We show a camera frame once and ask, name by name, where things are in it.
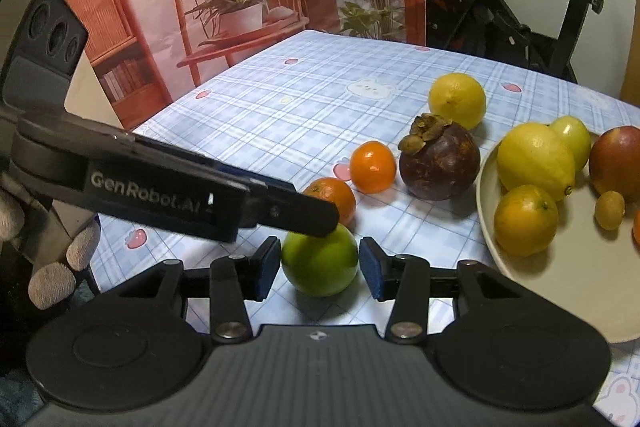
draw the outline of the white plate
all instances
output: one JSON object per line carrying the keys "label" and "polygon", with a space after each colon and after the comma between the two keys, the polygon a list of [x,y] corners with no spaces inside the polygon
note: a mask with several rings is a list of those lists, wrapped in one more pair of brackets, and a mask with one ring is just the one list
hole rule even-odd
{"label": "white plate", "polygon": [[600,229],[593,219],[597,196],[587,166],[571,196],[558,203],[560,227],[549,248],[528,258],[507,255],[494,241],[495,209],[504,193],[497,170],[499,145],[482,163],[476,203],[484,239],[500,271],[582,318],[610,343],[640,337],[640,248],[631,232],[637,207],[627,205],[617,232]]}

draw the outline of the tangerine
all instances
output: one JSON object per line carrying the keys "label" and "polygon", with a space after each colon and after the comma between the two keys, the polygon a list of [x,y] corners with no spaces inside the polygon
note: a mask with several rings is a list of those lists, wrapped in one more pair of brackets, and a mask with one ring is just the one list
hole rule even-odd
{"label": "tangerine", "polygon": [[548,192],[521,185],[503,197],[495,209],[495,238],[506,253],[528,257],[551,244],[558,220],[558,207]]}
{"label": "tangerine", "polygon": [[320,178],[311,182],[303,190],[303,194],[318,198],[319,200],[331,201],[338,207],[340,223],[346,225],[353,219],[356,212],[356,198],[353,196],[351,187],[342,180],[336,178]]}
{"label": "tangerine", "polygon": [[351,181],[364,194],[387,190],[396,179],[396,159],[386,145],[370,141],[363,143],[351,155]]}
{"label": "tangerine", "polygon": [[638,246],[640,247],[640,210],[636,212],[636,217],[634,218],[633,234],[636,243],[638,243]]}

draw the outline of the table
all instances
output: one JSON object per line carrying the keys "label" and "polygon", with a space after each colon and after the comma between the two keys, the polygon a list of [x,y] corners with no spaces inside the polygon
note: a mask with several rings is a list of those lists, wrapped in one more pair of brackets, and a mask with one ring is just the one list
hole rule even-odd
{"label": "table", "polygon": [[[202,84],[136,132],[302,190],[315,178],[332,176],[334,166],[367,140],[380,140],[399,154],[396,144],[415,115],[428,112],[431,84],[451,71],[470,74],[486,91],[487,114],[474,131],[482,155],[516,124],[550,123],[562,114],[599,134],[622,124],[640,126],[640,109],[543,74],[421,46],[307,30]],[[454,267],[460,259],[493,265],[474,187],[455,200],[430,203],[412,198],[398,176],[381,194],[355,195],[356,240],[370,235],[387,252],[420,255],[432,266]],[[102,291],[167,258],[182,259],[187,269],[206,267],[229,253],[250,255],[269,235],[284,237],[258,227],[241,230],[232,245],[219,245],[108,216],[101,220],[92,269]],[[268,299],[246,305],[255,330],[264,323],[372,323],[383,331],[392,302],[374,301],[361,275],[335,298],[308,298],[281,270]],[[207,299],[190,299],[187,320],[193,327],[207,331],[208,317]],[[451,302],[432,299],[430,333],[452,320]],[[597,406],[618,425],[634,425],[640,417],[640,340],[611,349],[614,362]]]}

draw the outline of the plaid tablecloth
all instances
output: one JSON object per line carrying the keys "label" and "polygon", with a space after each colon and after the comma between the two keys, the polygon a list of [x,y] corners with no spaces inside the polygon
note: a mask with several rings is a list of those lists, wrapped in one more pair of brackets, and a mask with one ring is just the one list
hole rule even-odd
{"label": "plaid tablecloth", "polygon": [[[486,117],[474,132],[483,155],[514,125],[550,123],[562,114],[580,118],[596,133],[640,126],[640,109],[542,74],[419,46],[305,31],[219,74],[137,132],[302,190],[315,178],[332,176],[334,166],[368,140],[380,140],[397,153],[415,115],[428,112],[431,84],[452,71],[470,74],[486,91]],[[429,203],[412,198],[398,176],[381,194],[356,192],[356,240],[370,235],[386,251],[426,257],[432,266],[454,267],[459,259],[492,265],[474,188],[455,200]],[[102,290],[163,259],[206,267],[229,253],[253,253],[268,235],[284,237],[259,227],[242,230],[235,244],[219,245],[101,219],[92,269]],[[373,323],[383,331],[392,302],[374,301],[361,275],[335,298],[308,298],[281,270],[269,298],[246,305],[256,329],[263,323]],[[452,320],[451,302],[432,299],[429,331],[441,331]],[[188,321],[197,330],[209,329],[207,299],[191,299]],[[614,363],[597,405],[619,425],[634,425],[640,416],[640,340],[612,346],[612,352]]]}

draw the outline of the exercise bike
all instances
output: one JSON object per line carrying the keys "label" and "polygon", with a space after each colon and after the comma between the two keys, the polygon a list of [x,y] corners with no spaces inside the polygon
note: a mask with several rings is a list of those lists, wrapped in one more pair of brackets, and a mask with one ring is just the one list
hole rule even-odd
{"label": "exercise bike", "polygon": [[505,0],[426,0],[427,45],[505,62],[577,83],[571,67],[589,9],[604,0],[569,0],[558,38],[521,24]]}

